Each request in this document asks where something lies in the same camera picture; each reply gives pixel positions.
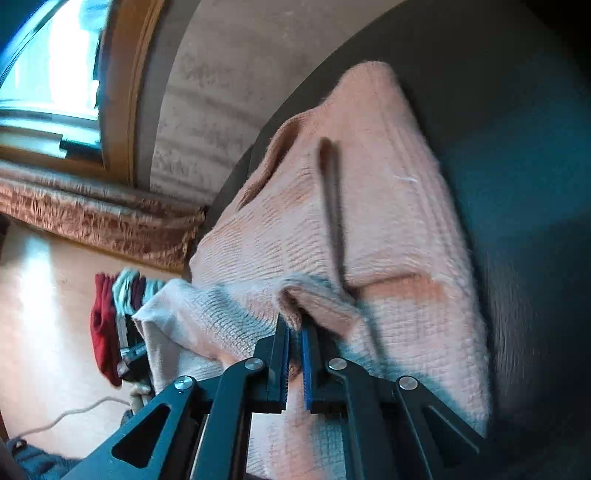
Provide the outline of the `pink knitted sweater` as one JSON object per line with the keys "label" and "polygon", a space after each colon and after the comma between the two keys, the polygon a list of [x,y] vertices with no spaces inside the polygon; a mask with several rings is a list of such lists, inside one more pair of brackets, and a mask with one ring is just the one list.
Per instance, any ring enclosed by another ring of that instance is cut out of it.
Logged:
{"label": "pink knitted sweater", "polygon": [[217,376],[301,313],[370,374],[413,375],[484,433],[486,327],[439,164],[393,70],[353,66],[287,120],[173,279],[135,315],[156,391]]}

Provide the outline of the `pile of red clothes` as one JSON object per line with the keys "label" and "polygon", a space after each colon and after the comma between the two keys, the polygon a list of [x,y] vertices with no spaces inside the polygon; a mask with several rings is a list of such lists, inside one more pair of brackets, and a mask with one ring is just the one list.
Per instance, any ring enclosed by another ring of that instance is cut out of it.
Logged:
{"label": "pile of red clothes", "polygon": [[89,328],[99,372],[114,387],[148,379],[145,341],[133,316],[165,285],[126,268],[116,275],[94,277],[95,298]]}

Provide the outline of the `brown patterned curtain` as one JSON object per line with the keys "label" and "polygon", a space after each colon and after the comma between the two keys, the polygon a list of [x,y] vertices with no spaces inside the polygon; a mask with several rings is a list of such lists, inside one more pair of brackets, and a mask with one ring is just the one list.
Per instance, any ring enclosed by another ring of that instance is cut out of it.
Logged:
{"label": "brown patterned curtain", "polygon": [[1,212],[154,268],[183,269],[204,209],[148,192],[1,162]]}

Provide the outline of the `bright window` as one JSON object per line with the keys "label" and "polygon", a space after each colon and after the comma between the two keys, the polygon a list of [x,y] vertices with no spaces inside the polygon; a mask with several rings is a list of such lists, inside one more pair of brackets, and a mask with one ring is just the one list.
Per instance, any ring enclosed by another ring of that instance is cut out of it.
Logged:
{"label": "bright window", "polygon": [[45,1],[1,52],[1,144],[102,162],[99,50],[109,1]]}

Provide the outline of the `wooden window frame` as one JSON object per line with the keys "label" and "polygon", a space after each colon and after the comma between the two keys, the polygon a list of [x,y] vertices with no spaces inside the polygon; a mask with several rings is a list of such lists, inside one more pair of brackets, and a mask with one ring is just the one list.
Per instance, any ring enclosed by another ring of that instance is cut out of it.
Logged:
{"label": "wooden window frame", "polygon": [[[38,3],[36,10],[45,1]],[[139,99],[148,52],[164,9],[162,1],[110,1],[99,50],[98,122],[102,162],[81,158],[56,158],[42,153],[5,148],[2,159],[85,178],[135,183],[135,143]],[[1,4],[1,52],[16,31],[36,11],[17,25],[9,24],[14,1]]]}

